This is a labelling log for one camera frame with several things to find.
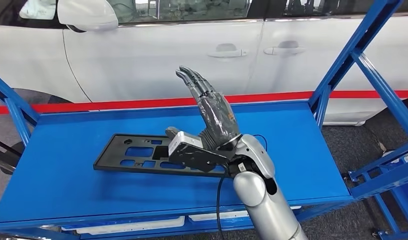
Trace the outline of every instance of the blue cart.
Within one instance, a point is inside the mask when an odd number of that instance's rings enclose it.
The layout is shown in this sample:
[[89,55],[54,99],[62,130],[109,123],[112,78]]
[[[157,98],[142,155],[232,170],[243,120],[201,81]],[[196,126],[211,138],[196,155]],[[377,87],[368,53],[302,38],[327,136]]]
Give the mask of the blue cart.
[[[408,183],[407,162],[347,188],[320,131],[330,93],[356,63],[408,133],[408,109],[363,54],[401,2],[375,2],[309,100],[232,106],[243,133],[267,139],[276,179],[289,204],[314,206],[297,213],[300,221]],[[216,211],[219,179],[92,167],[116,133],[162,135],[167,126],[199,133],[204,122],[196,107],[39,115],[1,79],[0,100],[26,146],[0,201],[0,233],[56,240],[123,240],[217,231],[215,221],[197,222],[191,216]],[[34,126],[32,133],[27,124]],[[351,178],[356,180],[407,153],[408,144],[351,172]],[[221,212],[244,210],[231,179],[223,183],[220,204]],[[41,228],[171,219],[184,222],[176,227],[103,234]],[[225,231],[252,227],[247,217],[222,222]]]
[[[384,164],[379,167],[378,172],[379,173],[386,173],[394,168],[397,168],[399,166],[402,166],[408,162],[408,155],[400,157],[399,159],[396,159],[388,164]],[[371,177],[368,172],[363,173],[364,180],[370,180]],[[395,199],[396,203],[398,206],[401,208],[401,211],[403,212],[405,218],[407,219],[408,222],[408,183],[404,185],[400,185],[398,187],[394,187],[390,189],[390,192]],[[374,236],[379,236],[380,239],[382,240],[398,240],[398,239],[408,239],[408,231],[407,232],[401,232],[397,222],[395,221],[394,217],[392,216],[389,208],[385,204],[383,198],[380,196],[380,194],[374,195],[374,199],[377,201],[379,204],[379,207],[383,214],[386,217],[386,220],[388,221],[392,231],[394,234],[391,234],[387,231],[380,230],[378,232],[374,232]]]

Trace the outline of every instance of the black cable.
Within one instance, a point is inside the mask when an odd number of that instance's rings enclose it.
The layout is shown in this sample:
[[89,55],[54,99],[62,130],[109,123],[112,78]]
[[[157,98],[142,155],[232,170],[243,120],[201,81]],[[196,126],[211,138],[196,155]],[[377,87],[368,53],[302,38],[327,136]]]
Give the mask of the black cable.
[[223,183],[224,178],[227,176],[227,173],[229,172],[227,170],[227,167],[225,165],[221,165],[224,168],[224,175],[220,178],[220,181],[218,182],[218,187],[217,187],[217,209],[216,209],[216,213],[217,213],[217,227],[218,227],[218,231],[221,235],[221,239],[224,240],[224,235],[223,235],[223,231],[221,230],[221,223],[220,223],[220,192],[221,192],[221,185]]
[[266,143],[266,152],[267,152],[267,147],[268,147],[267,139],[266,139],[263,135],[261,135],[261,134],[254,134],[253,136],[254,136],[254,137],[259,136],[259,137],[262,137],[262,138],[264,139],[264,142]]
[[12,154],[16,155],[17,157],[21,157],[21,153],[18,152],[17,150],[13,149],[12,147],[4,144],[3,142],[0,141],[0,147],[7,150],[8,152],[11,152]]

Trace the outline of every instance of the car side mirror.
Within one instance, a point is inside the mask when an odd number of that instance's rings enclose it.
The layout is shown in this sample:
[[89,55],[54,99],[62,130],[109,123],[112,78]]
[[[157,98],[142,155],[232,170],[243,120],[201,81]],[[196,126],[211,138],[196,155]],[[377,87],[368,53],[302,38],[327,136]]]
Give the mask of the car side mirror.
[[107,0],[59,0],[58,19],[75,32],[103,32],[118,27],[117,16]]

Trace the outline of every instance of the cable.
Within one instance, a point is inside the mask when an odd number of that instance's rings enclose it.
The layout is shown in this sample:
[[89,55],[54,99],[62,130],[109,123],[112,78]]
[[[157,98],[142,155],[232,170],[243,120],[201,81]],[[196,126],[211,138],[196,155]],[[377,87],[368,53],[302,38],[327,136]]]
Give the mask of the cable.
[[216,213],[217,213],[217,227],[218,227],[218,231],[221,235],[221,239],[224,240],[224,235],[223,235],[223,231],[221,230],[221,223],[220,223],[220,192],[221,192],[221,185],[223,183],[224,178],[227,176],[227,173],[229,172],[227,170],[227,167],[225,165],[221,165],[224,168],[224,175],[221,176],[220,181],[218,182],[218,187],[217,187],[217,209],[216,209]]
[[262,137],[262,138],[264,139],[264,142],[266,143],[266,152],[267,152],[267,147],[268,147],[267,139],[266,139],[263,135],[261,135],[261,134],[254,134],[253,136],[254,136],[254,137],[259,136],[259,137]]

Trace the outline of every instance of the black plastic panel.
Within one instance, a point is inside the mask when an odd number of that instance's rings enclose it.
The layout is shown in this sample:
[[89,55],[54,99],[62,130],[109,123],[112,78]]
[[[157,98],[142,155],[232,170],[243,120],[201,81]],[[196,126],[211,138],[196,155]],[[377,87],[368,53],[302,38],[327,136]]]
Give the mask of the black plastic panel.
[[93,164],[94,170],[221,177],[223,169],[209,172],[168,161],[167,136],[115,134]]

